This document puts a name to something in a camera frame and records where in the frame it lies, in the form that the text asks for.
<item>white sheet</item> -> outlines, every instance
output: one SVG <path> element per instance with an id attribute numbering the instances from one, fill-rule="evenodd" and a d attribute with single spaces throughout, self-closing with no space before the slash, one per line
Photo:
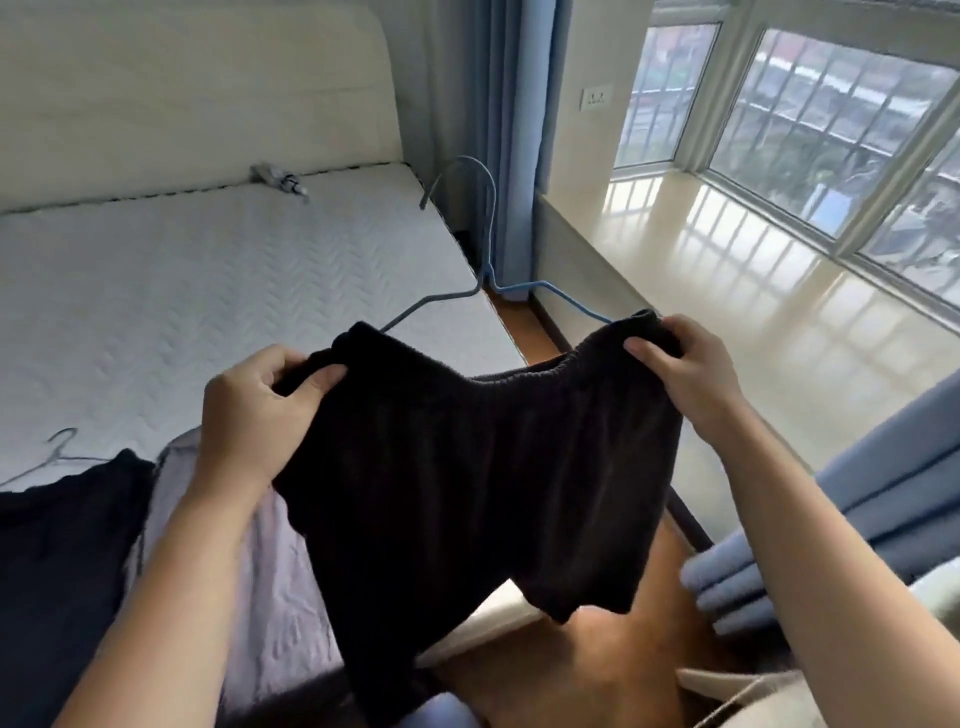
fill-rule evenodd
<path id="1" fill-rule="evenodd" d="M 314 351 L 357 320 L 472 285 L 406 166 L 304 182 L 309 205 L 242 185 L 0 217 L 0 481 L 64 427 L 78 429 L 66 454 L 154 458 L 199 422 L 206 381 L 250 352 Z M 392 334 L 465 375 L 523 366 L 484 295 L 432 303 Z M 432 654 L 535 616 L 508 583 Z"/>

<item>white headboard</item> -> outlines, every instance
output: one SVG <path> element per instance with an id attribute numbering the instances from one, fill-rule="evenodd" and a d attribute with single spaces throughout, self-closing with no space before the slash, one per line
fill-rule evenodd
<path id="1" fill-rule="evenodd" d="M 0 211 L 402 157 L 366 8 L 0 16 Z"/>

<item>power outlet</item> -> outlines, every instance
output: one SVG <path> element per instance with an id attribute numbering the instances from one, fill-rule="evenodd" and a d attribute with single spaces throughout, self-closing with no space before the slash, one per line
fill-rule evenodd
<path id="1" fill-rule="evenodd" d="M 613 84 L 589 86 L 580 97 L 580 111 L 608 107 L 612 96 Z"/>

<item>window frame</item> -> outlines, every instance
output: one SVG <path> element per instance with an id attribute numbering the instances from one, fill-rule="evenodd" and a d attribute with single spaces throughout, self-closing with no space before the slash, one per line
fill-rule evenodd
<path id="1" fill-rule="evenodd" d="M 921 120 L 887 164 L 874 191 L 831 237 L 716 171 L 710 161 L 746 81 L 763 34 L 781 30 L 873 53 L 960 71 L 960 13 L 838 0 L 741 0 L 728 8 L 654 9 L 650 26 L 719 22 L 677 151 L 667 166 L 697 175 L 797 235 L 835 262 L 922 313 L 960 331 L 960 306 L 948 303 L 859 255 L 889 212 L 960 127 L 960 78 Z M 647 174 L 652 165 L 619 168 L 616 179 Z"/>
<path id="2" fill-rule="evenodd" d="M 690 102 L 690 112 L 687 114 L 684 125 L 680 129 L 680 136 L 677 139 L 677 148 L 674 150 L 673 158 L 660 161 L 642 162 L 640 164 L 626 164 L 620 167 L 614 166 L 612 171 L 613 179 L 624 179 L 635 177 L 637 175 L 656 174 L 668 169 L 673 169 L 677 166 L 677 155 L 680 152 L 681 144 L 686 136 L 686 132 L 690 123 L 690 117 L 693 115 L 693 110 L 697 104 L 697 97 L 700 95 L 701 89 L 704 87 L 704 78 L 707 75 L 707 69 L 710 66 L 710 61 L 713 57 L 713 51 L 716 48 L 717 38 L 720 37 L 720 33 L 723 31 L 724 18 L 727 17 L 730 10 L 731 7 L 729 5 L 723 3 L 711 4 L 710 2 L 706 2 L 703 6 L 668 6 L 666 8 L 653 8 L 650 14 L 650 22 L 648 23 L 646 30 L 649 30 L 650 28 L 667 28 L 688 25 L 716 25 L 717 29 L 713 34 L 713 40 L 711 41 L 710 47 L 707 50 L 706 60 L 704 61 L 704 67 L 700 71 L 700 78 L 697 81 L 697 87 L 693 91 L 693 98 Z"/>

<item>hand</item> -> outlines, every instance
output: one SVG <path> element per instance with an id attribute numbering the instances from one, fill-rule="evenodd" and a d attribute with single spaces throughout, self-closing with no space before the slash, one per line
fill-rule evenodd
<path id="1" fill-rule="evenodd" d="M 302 442 L 324 395 L 347 372 L 333 364 L 311 375 L 289 397 L 276 394 L 271 386 L 305 359 L 274 344 L 209 381 L 191 488 L 224 495 L 252 514 Z"/>
<path id="2" fill-rule="evenodd" d="M 663 381 L 666 393 L 704 440 L 716 445 L 730 418 L 750 405 L 740 391 L 727 347 L 718 336 L 686 316 L 667 316 L 663 325 L 680 341 L 677 359 L 635 336 L 623 348 Z"/>

